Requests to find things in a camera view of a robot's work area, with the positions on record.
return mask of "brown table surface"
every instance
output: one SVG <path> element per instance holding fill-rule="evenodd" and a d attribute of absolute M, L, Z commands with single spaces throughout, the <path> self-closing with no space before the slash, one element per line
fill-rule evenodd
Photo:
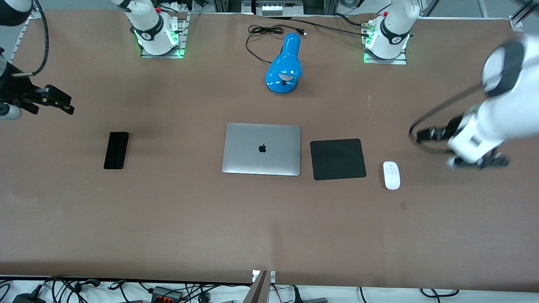
<path fill-rule="evenodd" d="M 453 171 L 407 137 L 480 80 L 514 35 L 506 20 L 418 20 L 409 63 L 395 66 L 364 64 L 358 37 L 240 14 L 202 15 L 182 60 L 140 59 L 121 12 L 46 13 L 49 62 L 33 82 L 63 89 L 76 110 L 2 122 L 3 274 L 248 283 L 271 269 L 280 284 L 537 291 L 539 141 L 504 144 L 506 169 Z M 267 67 L 245 50 L 249 25 L 278 23 L 308 32 L 289 95 L 266 88 Z M 281 39 L 251 48 L 271 60 Z M 42 55 L 33 21 L 14 64 L 34 70 Z M 229 122 L 301 126 L 301 176 L 223 174 Z M 103 170 L 111 131 L 132 134 L 123 170 Z M 367 177 L 315 181 L 309 143 L 349 138 L 362 140 Z M 396 191 L 381 181 L 388 160 L 400 167 Z"/>

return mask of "laptop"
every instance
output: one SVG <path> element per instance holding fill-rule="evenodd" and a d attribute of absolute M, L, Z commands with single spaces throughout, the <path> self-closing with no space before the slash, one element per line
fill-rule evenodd
<path fill-rule="evenodd" d="M 223 172 L 299 176 L 301 127 L 229 123 L 226 126 Z"/>

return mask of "computer mouse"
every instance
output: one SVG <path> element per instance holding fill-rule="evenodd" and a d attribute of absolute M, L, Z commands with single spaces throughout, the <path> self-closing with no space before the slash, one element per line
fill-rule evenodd
<path fill-rule="evenodd" d="M 400 187 L 399 167 L 393 161 L 386 161 L 383 164 L 384 183 L 387 189 L 396 190 Z"/>

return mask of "black cable bundle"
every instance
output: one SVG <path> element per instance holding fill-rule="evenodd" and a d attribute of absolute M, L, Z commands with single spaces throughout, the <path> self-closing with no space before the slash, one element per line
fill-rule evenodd
<path fill-rule="evenodd" d="M 425 291 L 423 291 L 423 288 L 420 288 L 419 291 L 420 291 L 420 293 L 421 293 L 422 295 L 424 295 L 424 296 L 427 297 L 427 298 L 431 298 L 431 299 L 435 299 L 435 298 L 436 298 L 436 301 L 437 301 L 438 303 L 440 303 L 440 298 L 454 297 L 454 296 L 456 296 L 456 295 L 460 292 L 460 290 L 455 290 L 454 292 L 448 293 L 448 294 L 438 294 L 438 293 L 436 292 L 436 290 L 433 290 L 433 289 L 431 288 L 431 292 L 432 292 L 434 295 L 430 295 L 430 294 L 426 294 Z"/>

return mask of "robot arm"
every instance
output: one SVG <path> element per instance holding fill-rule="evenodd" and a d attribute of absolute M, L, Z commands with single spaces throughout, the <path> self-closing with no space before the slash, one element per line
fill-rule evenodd
<path fill-rule="evenodd" d="M 369 21 L 373 26 L 367 31 L 370 37 L 365 40 L 365 47 L 382 59 L 397 57 L 406 47 L 419 13 L 418 0 L 391 0 L 386 16 Z"/>
<path fill-rule="evenodd" d="M 25 22 L 32 11 L 32 4 L 32 0 L 0 0 L 0 25 L 15 26 Z M 60 108 L 67 114 L 73 114 L 75 109 L 71 106 L 69 95 L 52 85 L 40 88 L 32 84 L 30 76 L 39 70 L 23 73 L 0 55 L 0 120 L 18 119 L 22 114 L 21 109 L 37 114 L 39 107 L 36 104 Z"/>
<path fill-rule="evenodd" d="M 157 13 L 151 0 L 111 0 L 126 13 L 139 44 L 152 55 L 162 55 L 178 45 L 178 18 Z"/>
<path fill-rule="evenodd" d="M 418 132 L 418 143 L 448 140 L 450 167 L 505 167 L 496 152 L 506 140 L 539 134 L 539 38 L 524 36 L 496 49 L 483 66 L 487 99 L 452 119 L 445 128 Z"/>

